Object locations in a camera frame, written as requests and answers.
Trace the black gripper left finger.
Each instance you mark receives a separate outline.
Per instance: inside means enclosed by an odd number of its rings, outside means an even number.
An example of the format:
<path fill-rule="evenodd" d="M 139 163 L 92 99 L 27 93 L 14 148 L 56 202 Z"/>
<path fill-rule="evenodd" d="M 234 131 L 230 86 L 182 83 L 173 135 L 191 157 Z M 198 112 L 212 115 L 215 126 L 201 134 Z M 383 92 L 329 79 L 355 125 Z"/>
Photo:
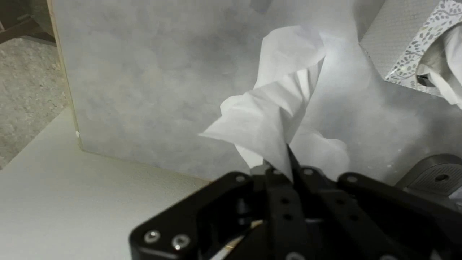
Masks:
<path fill-rule="evenodd" d="M 230 171 L 137 225 L 131 260 L 308 260 L 308 223 L 297 168 Z"/>

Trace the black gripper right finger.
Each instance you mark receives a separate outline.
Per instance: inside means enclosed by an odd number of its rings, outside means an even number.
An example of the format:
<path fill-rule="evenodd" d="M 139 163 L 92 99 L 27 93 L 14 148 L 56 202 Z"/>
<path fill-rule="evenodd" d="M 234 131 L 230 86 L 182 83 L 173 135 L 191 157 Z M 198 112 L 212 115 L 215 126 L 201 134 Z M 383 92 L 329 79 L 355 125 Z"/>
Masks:
<path fill-rule="evenodd" d="M 289 161 L 303 212 L 321 219 L 342 260 L 462 260 L 462 215 L 439 202 L 347 171 Z"/>

